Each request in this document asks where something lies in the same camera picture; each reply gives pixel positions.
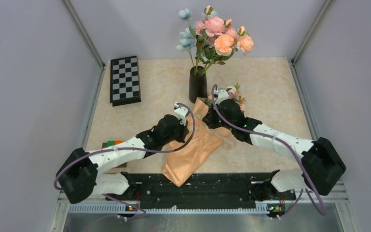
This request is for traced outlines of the orange paper bouquet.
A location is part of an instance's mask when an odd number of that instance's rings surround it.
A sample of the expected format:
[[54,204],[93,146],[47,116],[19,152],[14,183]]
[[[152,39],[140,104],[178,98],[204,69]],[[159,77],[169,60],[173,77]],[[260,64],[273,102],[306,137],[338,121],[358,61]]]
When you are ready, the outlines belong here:
[[208,112],[211,100],[212,97],[208,94],[206,102],[202,100],[195,102],[193,113],[196,122],[192,122],[191,117],[187,119],[190,123],[188,127],[190,130],[193,130],[193,126],[196,126],[193,138],[181,150],[167,155],[162,173],[177,187],[182,186],[211,153],[221,149],[222,142],[220,139],[208,133],[204,127],[206,124],[202,121],[202,118]]

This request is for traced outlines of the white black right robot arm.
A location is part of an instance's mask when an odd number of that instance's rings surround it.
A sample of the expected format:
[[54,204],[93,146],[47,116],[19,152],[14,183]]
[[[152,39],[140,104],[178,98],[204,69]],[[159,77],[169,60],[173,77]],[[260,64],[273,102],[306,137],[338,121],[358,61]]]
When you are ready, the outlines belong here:
[[213,86],[212,104],[203,122],[210,129],[226,128],[240,142],[268,148],[295,160],[298,168],[275,171],[264,186],[270,199],[292,189],[308,189],[327,196],[346,171],[346,165],[330,140],[302,139],[275,130],[262,121],[246,117],[225,89]]

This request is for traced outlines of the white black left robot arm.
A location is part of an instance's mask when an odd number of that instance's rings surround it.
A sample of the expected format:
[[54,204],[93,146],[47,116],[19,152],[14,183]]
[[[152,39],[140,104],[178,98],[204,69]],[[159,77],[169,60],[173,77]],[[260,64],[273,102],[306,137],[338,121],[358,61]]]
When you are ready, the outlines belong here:
[[183,149],[192,139],[187,135],[194,135],[188,130],[188,116],[195,120],[192,110],[177,102],[173,114],[125,142],[95,151],[86,152],[81,147],[73,150],[57,172],[54,187],[63,191],[72,204],[103,194],[116,194],[124,200],[133,198],[136,188],[124,175],[108,176],[105,172],[132,160],[165,153],[164,146],[172,141],[182,143],[179,149]]

